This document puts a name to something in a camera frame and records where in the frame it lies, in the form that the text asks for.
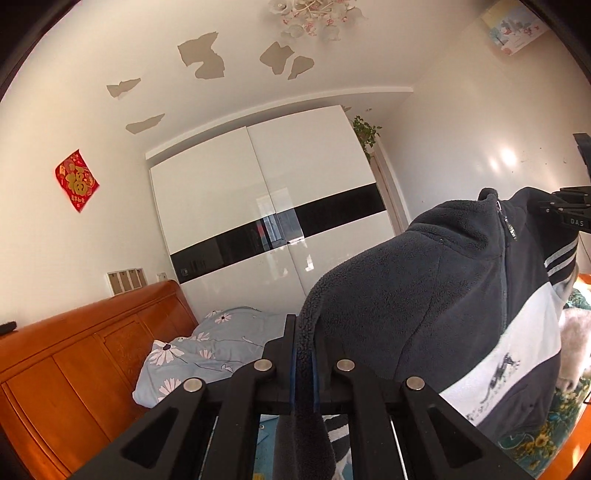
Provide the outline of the black and white fleece jacket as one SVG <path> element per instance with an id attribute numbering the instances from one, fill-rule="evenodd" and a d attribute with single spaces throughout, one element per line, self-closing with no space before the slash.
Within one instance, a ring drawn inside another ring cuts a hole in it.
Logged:
<path id="1" fill-rule="evenodd" d="M 345 420 L 315 409 L 317 333 L 381 378 L 422 378 L 492 441 L 542 426 L 577 277 L 578 235 L 554 201 L 486 188 L 323 275 L 297 317 L 294 413 L 277 423 L 274 477 L 335 479 L 349 453 Z"/>

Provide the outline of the wall switch panel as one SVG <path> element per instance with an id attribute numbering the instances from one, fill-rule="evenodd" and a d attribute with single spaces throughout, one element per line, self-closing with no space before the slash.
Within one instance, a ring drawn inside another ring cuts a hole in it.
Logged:
<path id="1" fill-rule="evenodd" d="M 134 291 L 147 285 L 141 268 L 109 272 L 106 274 L 106 278 L 113 296 Z"/>

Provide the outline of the wall air conditioner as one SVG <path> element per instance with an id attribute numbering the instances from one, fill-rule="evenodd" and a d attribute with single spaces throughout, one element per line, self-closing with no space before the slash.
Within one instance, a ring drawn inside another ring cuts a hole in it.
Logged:
<path id="1" fill-rule="evenodd" d="M 521 1 L 500 0 L 481 19 L 490 39 L 507 56 L 514 55 L 549 31 L 549 27 Z"/>

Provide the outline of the red fu wall decoration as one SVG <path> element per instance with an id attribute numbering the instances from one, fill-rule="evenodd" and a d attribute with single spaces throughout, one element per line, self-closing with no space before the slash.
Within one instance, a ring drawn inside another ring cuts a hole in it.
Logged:
<path id="1" fill-rule="evenodd" d="M 99 183 L 79 150 L 74 151 L 55 168 L 55 177 L 74 209 L 81 213 Z"/>

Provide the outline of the green potted plant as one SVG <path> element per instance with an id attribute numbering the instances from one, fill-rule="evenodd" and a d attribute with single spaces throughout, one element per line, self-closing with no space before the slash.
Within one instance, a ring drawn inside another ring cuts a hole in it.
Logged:
<path id="1" fill-rule="evenodd" d="M 370 159 L 370 156 L 374 152 L 374 147 L 377 143 L 377 138 L 380 137 L 380 131 L 382 126 L 372 125 L 361 116 L 356 115 L 353 119 L 353 131 L 356 133 L 363 152 L 366 157 Z"/>

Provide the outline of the floral ceiling lamp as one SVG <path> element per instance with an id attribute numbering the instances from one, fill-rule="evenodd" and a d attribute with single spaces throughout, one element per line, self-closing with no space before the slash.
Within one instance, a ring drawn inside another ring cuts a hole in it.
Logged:
<path id="1" fill-rule="evenodd" d="M 339 41 L 342 30 L 367 19 L 356 1 L 273 0 L 267 5 L 280 20 L 280 34 L 294 40 L 308 36 Z"/>

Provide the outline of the light blue floral quilt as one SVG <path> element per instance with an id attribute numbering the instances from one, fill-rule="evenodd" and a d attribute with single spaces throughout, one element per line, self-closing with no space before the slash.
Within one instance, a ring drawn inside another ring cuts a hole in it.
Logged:
<path id="1" fill-rule="evenodd" d="M 185 380 L 211 384 L 263 357 L 267 342 L 283 337 L 287 316 L 252 307 L 212 311 L 192 333 L 155 340 L 132 392 L 136 404 L 152 408 Z"/>

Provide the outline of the green floral blanket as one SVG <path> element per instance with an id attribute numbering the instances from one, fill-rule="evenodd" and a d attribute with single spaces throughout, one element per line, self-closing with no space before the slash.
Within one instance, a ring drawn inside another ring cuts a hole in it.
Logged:
<path id="1" fill-rule="evenodd" d="M 501 450 L 530 476 L 564 479 L 590 445 L 590 277 L 577 279 L 560 319 L 561 366 L 540 428 L 510 435 Z"/>

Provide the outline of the white and black wardrobe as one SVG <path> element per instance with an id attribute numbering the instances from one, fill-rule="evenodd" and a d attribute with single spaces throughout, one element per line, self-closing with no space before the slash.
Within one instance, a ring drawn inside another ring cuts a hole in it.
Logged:
<path id="1" fill-rule="evenodd" d="M 296 313 L 336 265 L 394 236 L 342 107 L 195 145 L 150 171 L 176 279 L 193 312 Z"/>

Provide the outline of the orange wooden headboard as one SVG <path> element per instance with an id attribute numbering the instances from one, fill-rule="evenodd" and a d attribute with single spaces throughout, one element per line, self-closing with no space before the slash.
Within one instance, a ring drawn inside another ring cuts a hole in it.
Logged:
<path id="1" fill-rule="evenodd" d="M 144 414 L 132 392 L 153 342 L 195 327 L 165 281 L 3 336 L 2 452 L 35 479 L 69 477 Z"/>

